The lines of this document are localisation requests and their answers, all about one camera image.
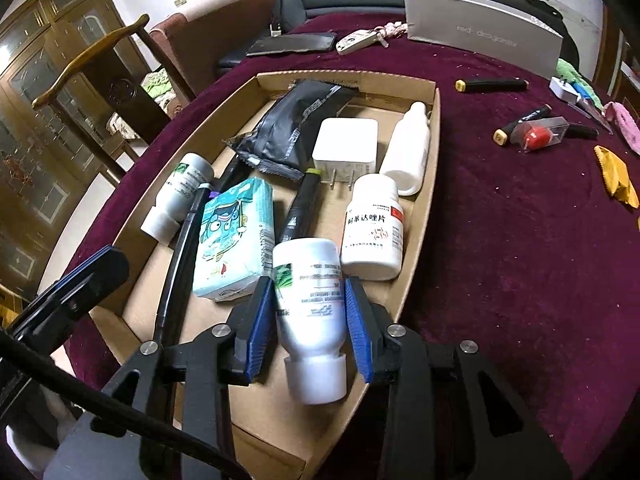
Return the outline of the pink cloth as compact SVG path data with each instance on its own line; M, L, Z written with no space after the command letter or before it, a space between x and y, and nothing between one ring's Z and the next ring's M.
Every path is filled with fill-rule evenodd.
M608 102L604 106L604 117L617 128L631 151L640 155L640 130L626 107L619 102Z

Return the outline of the white power adapter in tray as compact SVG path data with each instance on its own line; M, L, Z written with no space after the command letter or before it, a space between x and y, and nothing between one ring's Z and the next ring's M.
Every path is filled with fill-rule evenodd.
M314 168L331 188L352 185L364 174L374 174L378 158L378 122L372 118L326 118L319 129Z

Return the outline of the plain white plastic bottle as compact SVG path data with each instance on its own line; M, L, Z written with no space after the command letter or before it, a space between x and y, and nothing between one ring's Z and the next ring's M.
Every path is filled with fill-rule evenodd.
M430 137L426 105L414 102L396 124L380 167L380 174L395 181L399 196L422 188Z

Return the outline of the yellow foil snack packet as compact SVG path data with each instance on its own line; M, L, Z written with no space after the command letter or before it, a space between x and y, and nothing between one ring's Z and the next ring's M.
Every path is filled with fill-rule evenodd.
M608 194L622 204L639 208L639 197L632 184L626 164L612 151L601 145L593 148Z

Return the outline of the black marker yellow-green cap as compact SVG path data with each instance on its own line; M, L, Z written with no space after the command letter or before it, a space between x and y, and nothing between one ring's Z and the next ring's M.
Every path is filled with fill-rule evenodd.
M321 171L314 168L306 170L300 182L296 196L284 220L278 242L297 240L308 234L311 220L314 218L314 205L318 200L321 186Z

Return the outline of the wooden glass-door wardrobe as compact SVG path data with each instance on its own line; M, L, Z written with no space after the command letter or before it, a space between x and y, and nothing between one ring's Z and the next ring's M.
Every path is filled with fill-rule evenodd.
M113 0L14 0L1 20L1 285L35 296L66 223L111 179L50 107L32 108L66 65L122 27Z

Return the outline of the black foil pouch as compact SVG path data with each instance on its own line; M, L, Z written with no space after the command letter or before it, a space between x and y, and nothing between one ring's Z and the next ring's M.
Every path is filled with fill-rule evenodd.
M299 79L250 132L224 144L263 174L297 182L303 179L322 122L335 118L357 94L356 87Z

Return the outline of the white medicine bottle red label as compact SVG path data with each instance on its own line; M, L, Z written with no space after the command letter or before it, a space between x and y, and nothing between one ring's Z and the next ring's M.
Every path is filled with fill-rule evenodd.
M363 281L398 277L404 250L404 211L396 182L384 174L365 174L352 188L345 212L341 266Z

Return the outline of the teal tissue pack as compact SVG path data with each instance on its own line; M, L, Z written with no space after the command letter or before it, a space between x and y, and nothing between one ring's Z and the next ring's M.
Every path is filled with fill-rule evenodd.
M250 296L271 273L273 246L272 186L250 177L205 205L194 295L216 302Z

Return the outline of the wooden chair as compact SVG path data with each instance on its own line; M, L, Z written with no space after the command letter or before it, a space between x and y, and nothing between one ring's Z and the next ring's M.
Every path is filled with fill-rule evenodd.
M150 50L154 58L168 73L169 79L176 85L188 102L195 99L195 93L186 82L180 70L171 61L169 55L152 39L145 26L149 15L143 14L134 24L115 29L100 40L85 48L72 62L69 62L60 76L49 89L32 100L32 108L40 110L45 106L53 110L55 116L70 129L76 138L88 148L100 163L99 173L112 185L119 185L126 176L126 170L105 151L105 148L93 139L90 133L81 127L65 107L58 102L58 94L75 76L81 74L96 93L126 122L128 126L150 144L163 131L169 122L169 116L154 101L142 85L119 59L115 47L122 40L136 35L142 44Z

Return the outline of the clear box with red object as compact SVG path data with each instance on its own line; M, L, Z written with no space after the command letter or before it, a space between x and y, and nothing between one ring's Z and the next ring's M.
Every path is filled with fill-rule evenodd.
M599 133L595 128L570 124L563 117L548 117L518 125L510 135L510 143L524 152L551 148L567 139L597 140Z

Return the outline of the black marker with yellow end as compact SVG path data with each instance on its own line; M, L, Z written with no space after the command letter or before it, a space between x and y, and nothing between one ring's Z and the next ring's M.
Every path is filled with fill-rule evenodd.
M514 122L510 122L510 124L498 128L492 135L492 140L499 146L506 145L510 140L512 131L518 125L521 125L523 122L531 122L532 120L546 118L549 116L551 110L552 107L549 104L544 104L544 106L539 107L536 110L532 110L524 116L515 119Z

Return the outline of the white car key fob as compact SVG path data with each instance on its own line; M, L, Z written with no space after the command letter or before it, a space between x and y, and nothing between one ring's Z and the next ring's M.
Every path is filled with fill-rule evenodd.
M388 22L372 29L358 29L341 39L335 50L338 55L348 55L379 44L387 48L390 40L408 32L408 25L401 21Z

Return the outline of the black smartphone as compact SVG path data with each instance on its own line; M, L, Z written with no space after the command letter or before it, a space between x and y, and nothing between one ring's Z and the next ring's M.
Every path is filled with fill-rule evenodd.
M336 35L333 32L316 34L286 34L258 39L247 52L248 58L290 53L328 52L334 48Z

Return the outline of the black marker yellow cap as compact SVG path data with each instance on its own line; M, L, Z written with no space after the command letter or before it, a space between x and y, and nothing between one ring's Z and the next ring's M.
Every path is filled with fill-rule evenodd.
M458 79L454 88L460 93L524 92L528 81L521 78Z

